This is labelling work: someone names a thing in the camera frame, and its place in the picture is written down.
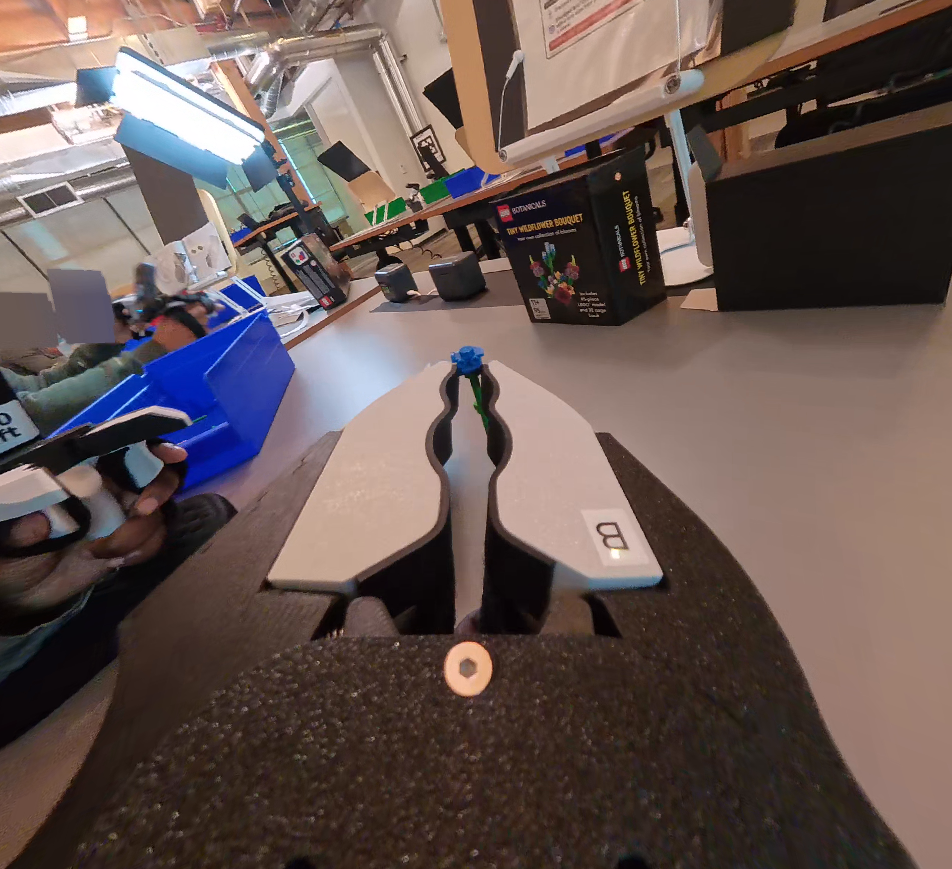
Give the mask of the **small blue plastic bin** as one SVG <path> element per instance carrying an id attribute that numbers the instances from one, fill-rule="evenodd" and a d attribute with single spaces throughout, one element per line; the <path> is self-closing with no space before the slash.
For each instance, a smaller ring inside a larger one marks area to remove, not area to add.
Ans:
<path id="1" fill-rule="evenodd" d="M 253 286 L 237 277 L 228 277 L 220 281 L 208 292 L 227 308 L 242 312 L 256 312 L 267 309 L 267 298 Z"/>

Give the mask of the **white sign stand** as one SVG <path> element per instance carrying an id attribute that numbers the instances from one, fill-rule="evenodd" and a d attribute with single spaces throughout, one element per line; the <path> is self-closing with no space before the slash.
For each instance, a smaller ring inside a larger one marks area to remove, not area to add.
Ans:
<path id="1" fill-rule="evenodd" d="M 496 148 L 523 166 L 673 108 L 703 78 L 686 72 L 720 51 L 723 0 L 644 0 L 546 58 L 537 0 L 506 0 L 515 37 L 504 82 L 521 81 L 521 110 L 497 116 Z"/>

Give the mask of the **large blue plastic bin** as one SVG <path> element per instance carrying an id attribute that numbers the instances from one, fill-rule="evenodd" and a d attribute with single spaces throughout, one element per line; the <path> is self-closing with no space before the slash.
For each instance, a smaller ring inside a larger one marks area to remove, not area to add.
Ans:
<path id="1" fill-rule="evenodd" d="M 196 490 L 260 452 L 294 370 L 268 315 L 248 316 L 148 363 L 55 434 L 145 407 L 179 409 L 192 424 L 169 441 L 186 450 L 184 489 Z"/>

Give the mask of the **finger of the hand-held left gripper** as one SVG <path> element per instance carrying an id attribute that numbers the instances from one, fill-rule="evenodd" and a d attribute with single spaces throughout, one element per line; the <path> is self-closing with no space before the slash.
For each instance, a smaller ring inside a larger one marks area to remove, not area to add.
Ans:
<path id="1" fill-rule="evenodd" d="M 33 465 L 19 465 L 1 474 L 1 521 L 50 513 L 52 521 L 83 521 L 84 507 L 54 474 Z"/>
<path id="2" fill-rule="evenodd" d="M 45 442 L 45 469 L 68 471 L 115 456 L 113 463 L 121 463 L 125 471 L 160 471 L 149 442 L 191 425 L 184 411 L 162 406 L 141 408 L 102 423 L 84 423 Z"/>

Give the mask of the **person's left forearm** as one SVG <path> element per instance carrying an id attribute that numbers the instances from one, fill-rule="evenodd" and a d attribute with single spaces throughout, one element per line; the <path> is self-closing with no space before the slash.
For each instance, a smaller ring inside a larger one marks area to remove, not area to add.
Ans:
<path id="1" fill-rule="evenodd" d="M 24 736 L 93 680 L 116 656 L 115 598 L 89 603 L 1 685 L 1 746 Z"/>

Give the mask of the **dark grey mat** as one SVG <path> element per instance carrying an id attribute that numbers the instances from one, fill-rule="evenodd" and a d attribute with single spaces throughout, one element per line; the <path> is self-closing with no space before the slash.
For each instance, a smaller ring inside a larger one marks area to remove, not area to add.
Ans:
<path id="1" fill-rule="evenodd" d="M 482 307 L 524 307 L 517 281 L 511 271 L 490 272 L 485 275 L 486 289 L 463 300 L 447 301 L 435 290 L 413 296 L 404 303 L 385 301 L 372 309 L 375 314 L 409 314 L 443 312 Z"/>

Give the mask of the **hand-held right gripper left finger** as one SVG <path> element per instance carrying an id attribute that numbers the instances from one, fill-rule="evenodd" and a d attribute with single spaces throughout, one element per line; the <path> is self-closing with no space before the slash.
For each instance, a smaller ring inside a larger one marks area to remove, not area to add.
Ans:
<path id="1" fill-rule="evenodd" d="M 373 597 L 390 613 L 453 613 L 446 463 L 456 368 L 427 366 L 341 432 L 268 572 L 282 590 Z"/>

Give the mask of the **black lego set carton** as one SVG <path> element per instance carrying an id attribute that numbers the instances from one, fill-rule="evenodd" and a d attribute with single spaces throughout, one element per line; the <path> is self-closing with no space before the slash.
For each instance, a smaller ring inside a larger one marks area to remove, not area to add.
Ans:
<path id="1" fill-rule="evenodd" d="M 325 310 L 349 300 L 350 269 L 335 260 L 317 234 L 304 234 L 280 255 L 280 261 Z"/>
<path id="2" fill-rule="evenodd" d="M 491 201 L 530 321 L 616 327 L 666 297 L 644 147 Z"/>

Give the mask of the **person's left hand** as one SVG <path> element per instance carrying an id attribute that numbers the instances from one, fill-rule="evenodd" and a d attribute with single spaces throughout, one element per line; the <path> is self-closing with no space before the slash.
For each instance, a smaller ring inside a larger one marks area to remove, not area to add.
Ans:
<path id="1" fill-rule="evenodd" d="M 165 508 L 182 481 L 179 466 L 184 448 L 165 442 L 149 449 L 163 463 L 162 471 L 141 492 L 127 491 L 108 477 L 103 490 L 113 495 L 125 514 L 110 535 L 85 538 L 38 556 L 2 558 L 1 633 L 16 637 L 65 613 L 102 579 L 155 558 L 168 538 Z"/>

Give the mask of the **studio light panel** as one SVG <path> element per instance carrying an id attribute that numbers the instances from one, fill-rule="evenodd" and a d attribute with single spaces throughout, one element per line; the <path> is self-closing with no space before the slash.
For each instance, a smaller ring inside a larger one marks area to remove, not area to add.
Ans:
<path id="1" fill-rule="evenodd" d="M 114 66 L 78 69 L 75 102 L 117 110 L 118 145 L 208 185 L 225 188 L 230 167 L 254 191 L 278 179 L 277 157 L 257 122 L 129 48 Z"/>

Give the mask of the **small grey cube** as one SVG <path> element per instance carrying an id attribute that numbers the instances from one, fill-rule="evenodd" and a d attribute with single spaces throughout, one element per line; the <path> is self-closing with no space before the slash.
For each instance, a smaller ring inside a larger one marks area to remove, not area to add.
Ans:
<path id="1" fill-rule="evenodd" d="M 388 303 L 405 304 L 419 296 L 413 273 L 402 261 L 378 268 L 374 276 Z"/>
<path id="2" fill-rule="evenodd" d="M 470 300 L 487 290 L 485 276 L 475 252 L 464 251 L 429 265 L 436 295 L 445 302 Z"/>

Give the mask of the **silver ventilation duct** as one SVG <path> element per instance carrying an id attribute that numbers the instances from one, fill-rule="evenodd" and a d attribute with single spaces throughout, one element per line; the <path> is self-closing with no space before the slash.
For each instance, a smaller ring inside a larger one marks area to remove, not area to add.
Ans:
<path id="1" fill-rule="evenodd" d="M 268 119 L 276 102 L 267 103 L 265 98 L 280 94 L 278 85 L 291 69 L 324 59 L 368 54 L 405 129 L 420 126 L 419 113 L 387 31 L 372 24 L 346 24 L 362 3 L 299 0 L 290 13 L 290 30 L 284 36 L 231 35 L 211 44 L 211 86 L 241 114 L 248 113 L 243 105 L 248 95 Z"/>

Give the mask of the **large black box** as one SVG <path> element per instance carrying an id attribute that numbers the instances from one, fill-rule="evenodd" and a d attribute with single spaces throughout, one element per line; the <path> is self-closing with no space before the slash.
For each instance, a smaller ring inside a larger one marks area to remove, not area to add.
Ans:
<path id="1" fill-rule="evenodd" d="M 706 182 L 721 312 L 938 304 L 950 103 L 725 165 Z"/>

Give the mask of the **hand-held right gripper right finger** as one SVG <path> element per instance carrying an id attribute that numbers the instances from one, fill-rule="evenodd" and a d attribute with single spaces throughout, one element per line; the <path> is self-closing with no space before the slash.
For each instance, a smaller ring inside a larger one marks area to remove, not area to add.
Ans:
<path id="1" fill-rule="evenodd" d="M 487 492 L 486 596 L 546 613 L 554 595 L 658 585 L 646 531 L 592 425 L 500 361 L 482 370 L 494 465 Z"/>

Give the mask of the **blue flower lego stem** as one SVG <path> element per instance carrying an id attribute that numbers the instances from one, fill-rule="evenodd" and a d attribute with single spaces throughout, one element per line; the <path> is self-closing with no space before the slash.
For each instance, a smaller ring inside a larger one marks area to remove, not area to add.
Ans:
<path id="1" fill-rule="evenodd" d="M 489 407 L 492 403 L 494 388 L 491 378 L 486 375 L 483 357 L 484 351 L 482 348 L 465 346 L 452 352 L 450 361 L 455 366 L 459 376 L 469 383 L 473 408 L 479 415 L 483 430 L 489 434 L 491 422 Z"/>

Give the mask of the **black light flag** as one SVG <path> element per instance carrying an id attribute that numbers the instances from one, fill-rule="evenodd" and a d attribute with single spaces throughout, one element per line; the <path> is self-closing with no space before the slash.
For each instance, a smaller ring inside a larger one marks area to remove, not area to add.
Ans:
<path id="1" fill-rule="evenodd" d="M 453 129 L 459 130 L 464 127 L 465 121 L 452 68 L 428 83 L 423 88 L 422 94 Z"/>
<path id="2" fill-rule="evenodd" d="M 321 165 L 351 184 L 371 171 L 369 166 L 343 141 L 338 141 L 317 155 Z"/>

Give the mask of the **wooden divider panel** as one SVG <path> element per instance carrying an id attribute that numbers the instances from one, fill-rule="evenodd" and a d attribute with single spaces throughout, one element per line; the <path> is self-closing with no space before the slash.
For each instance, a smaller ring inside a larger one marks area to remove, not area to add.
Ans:
<path id="1" fill-rule="evenodd" d="M 497 116 L 512 127 L 521 110 L 521 81 L 504 82 L 515 48 L 506 0 L 440 0 L 460 106 L 464 119 L 464 147 L 481 168 L 494 172 L 516 167 L 503 162 L 496 148 Z M 636 116 L 639 125 L 724 89 L 730 78 L 747 75 L 777 47 L 792 25 L 796 0 L 723 0 L 720 51 L 689 69 L 688 76 L 703 78 L 673 108 Z"/>

